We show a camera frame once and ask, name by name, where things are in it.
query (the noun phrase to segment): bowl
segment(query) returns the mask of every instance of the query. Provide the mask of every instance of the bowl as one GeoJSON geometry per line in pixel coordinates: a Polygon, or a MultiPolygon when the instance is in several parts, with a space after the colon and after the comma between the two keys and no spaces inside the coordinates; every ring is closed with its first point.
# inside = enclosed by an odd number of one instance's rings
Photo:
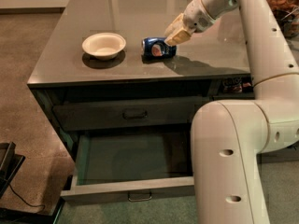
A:
{"type": "Polygon", "coordinates": [[[107,61],[115,58],[124,49],[125,44],[125,39],[121,35],[101,33],[86,38],[82,48],[95,58],[107,61]]]}

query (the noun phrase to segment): black cable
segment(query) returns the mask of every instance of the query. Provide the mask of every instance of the black cable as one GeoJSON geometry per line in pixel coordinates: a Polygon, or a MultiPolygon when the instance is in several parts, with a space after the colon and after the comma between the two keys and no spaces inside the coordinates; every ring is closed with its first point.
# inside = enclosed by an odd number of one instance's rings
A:
{"type": "Polygon", "coordinates": [[[41,204],[41,205],[32,205],[32,204],[29,204],[28,202],[26,202],[24,199],[23,199],[23,197],[21,197],[12,187],[11,187],[11,185],[10,184],[8,184],[8,186],[10,187],[10,189],[11,189],[11,191],[18,197],[18,198],[20,198],[25,204],[27,204],[27,205],[29,205],[29,206],[31,206],[31,207],[43,207],[42,208],[42,210],[40,210],[40,211],[38,211],[37,213],[39,213],[39,212],[42,212],[42,211],[44,211],[45,210],[45,208],[46,208],[46,205],[45,204],[41,204]]]}

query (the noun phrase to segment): glass jar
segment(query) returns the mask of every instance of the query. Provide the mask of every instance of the glass jar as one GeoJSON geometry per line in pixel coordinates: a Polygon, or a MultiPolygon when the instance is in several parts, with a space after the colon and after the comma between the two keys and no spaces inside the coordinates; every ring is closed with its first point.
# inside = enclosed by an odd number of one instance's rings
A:
{"type": "Polygon", "coordinates": [[[278,25],[287,38],[299,34],[299,0],[267,0],[278,25]]]}

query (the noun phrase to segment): concrete floor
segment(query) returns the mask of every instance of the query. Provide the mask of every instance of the concrete floor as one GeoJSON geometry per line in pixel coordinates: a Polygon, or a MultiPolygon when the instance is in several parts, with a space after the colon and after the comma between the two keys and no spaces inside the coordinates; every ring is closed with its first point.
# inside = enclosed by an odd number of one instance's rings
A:
{"type": "MultiPolygon", "coordinates": [[[[26,82],[60,16],[0,15],[0,142],[13,141],[16,152],[26,157],[11,185],[28,203],[45,204],[45,215],[52,214],[74,163],[26,82]]],[[[292,153],[295,160],[297,152],[292,153]]],[[[299,161],[262,163],[260,169],[271,224],[299,223],[299,161]]],[[[0,208],[31,213],[41,209],[26,205],[10,189],[0,199],[0,208]]],[[[184,197],[147,203],[66,203],[58,223],[196,223],[196,219],[194,197],[184,197]]]]}

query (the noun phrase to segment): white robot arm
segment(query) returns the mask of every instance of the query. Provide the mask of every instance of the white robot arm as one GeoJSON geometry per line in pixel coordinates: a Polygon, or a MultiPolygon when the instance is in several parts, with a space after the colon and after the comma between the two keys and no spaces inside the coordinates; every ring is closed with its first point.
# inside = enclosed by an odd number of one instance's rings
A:
{"type": "Polygon", "coordinates": [[[269,224],[256,155],[299,140],[299,67],[266,0],[193,0],[166,29],[187,41],[239,7],[255,100],[201,107],[192,121],[200,224],[269,224]]]}

